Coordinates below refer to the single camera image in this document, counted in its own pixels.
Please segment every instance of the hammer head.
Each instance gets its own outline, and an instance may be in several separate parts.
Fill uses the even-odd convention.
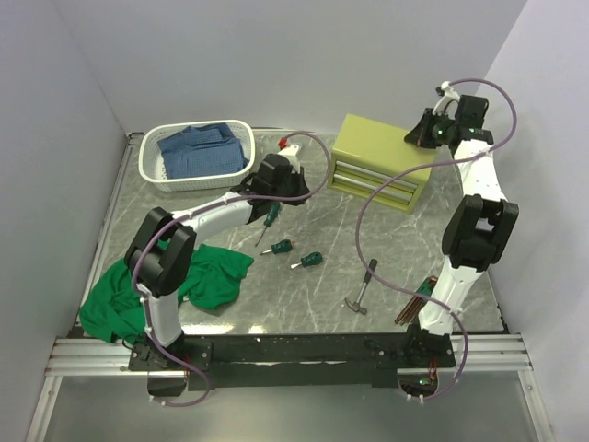
[[[365,315],[366,312],[368,311],[364,307],[360,307],[360,304],[358,304],[357,302],[348,301],[347,297],[344,298],[343,300],[345,301],[346,306],[348,306],[351,311],[355,311],[356,313],[361,313],[363,315]]]

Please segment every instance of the folded blue towel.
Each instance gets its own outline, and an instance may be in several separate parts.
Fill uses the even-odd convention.
[[[189,126],[157,142],[169,179],[226,175],[242,170],[248,159],[226,123]]]

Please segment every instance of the screwdriver handle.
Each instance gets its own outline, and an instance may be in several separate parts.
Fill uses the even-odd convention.
[[[264,219],[264,226],[270,227],[278,216],[278,212],[280,212],[280,203],[273,203],[270,212],[268,212],[266,219]]]
[[[313,253],[309,253],[308,255],[301,258],[301,264],[303,267],[308,267],[309,265],[317,265],[323,261],[323,256],[318,251],[314,251]]]
[[[286,253],[293,249],[293,242],[290,239],[283,239],[276,244],[272,244],[272,253]]]
[[[377,265],[378,261],[373,258],[372,260],[370,260],[368,267],[370,268],[370,270],[374,271],[376,270]],[[364,283],[368,284],[370,282],[370,278],[372,278],[372,275],[370,274],[370,272],[366,271],[366,274],[364,275]]]

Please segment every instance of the green cloth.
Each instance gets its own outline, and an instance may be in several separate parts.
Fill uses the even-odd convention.
[[[186,297],[194,306],[214,309],[239,296],[241,280],[253,258],[227,249],[202,244],[192,253],[186,281],[178,291],[178,302]],[[113,343],[124,338],[134,343],[142,335],[145,316],[139,294],[131,288],[131,272],[119,260],[102,275],[80,309],[84,331]]]

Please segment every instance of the marble tabletop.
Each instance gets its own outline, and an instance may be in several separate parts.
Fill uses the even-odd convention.
[[[257,160],[277,151],[281,134],[256,132]],[[332,147],[335,135],[321,135]],[[306,181],[314,188],[325,173],[321,148],[305,137],[293,142],[304,146],[302,164]],[[137,160],[141,136],[134,135],[116,204],[114,222],[100,271],[104,273],[124,255],[145,214],[156,206],[169,211],[191,208],[222,195],[226,189],[195,192],[161,192],[139,175]],[[448,154],[439,152],[438,157]],[[453,168],[438,168],[411,215],[380,204],[366,211],[361,240],[367,259],[377,258],[377,272],[398,285],[416,289],[423,278],[439,274],[442,267],[440,242],[445,226],[461,199],[459,181]],[[354,228],[362,199],[324,189],[305,205],[285,205],[277,221],[254,248],[262,221],[228,230],[207,244],[238,250],[255,258],[241,284],[238,300],[216,311],[206,311],[183,303],[180,322],[188,334],[210,333],[322,333],[322,332],[400,332],[394,319],[407,303],[406,295],[392,291],[377,281],[366,290],[363,307],[366,316],[343,305],[345,297],[356,297],[364,278],[354,246]],[[259,256],[259,252],[290,238],[295,250],[279,255]],[[324,262],[315,267],[290,269],[301,256],[320,251]],[[464,303],[464,324],[470,332],[503,329],[501,314],[484,274],[475,283]]]

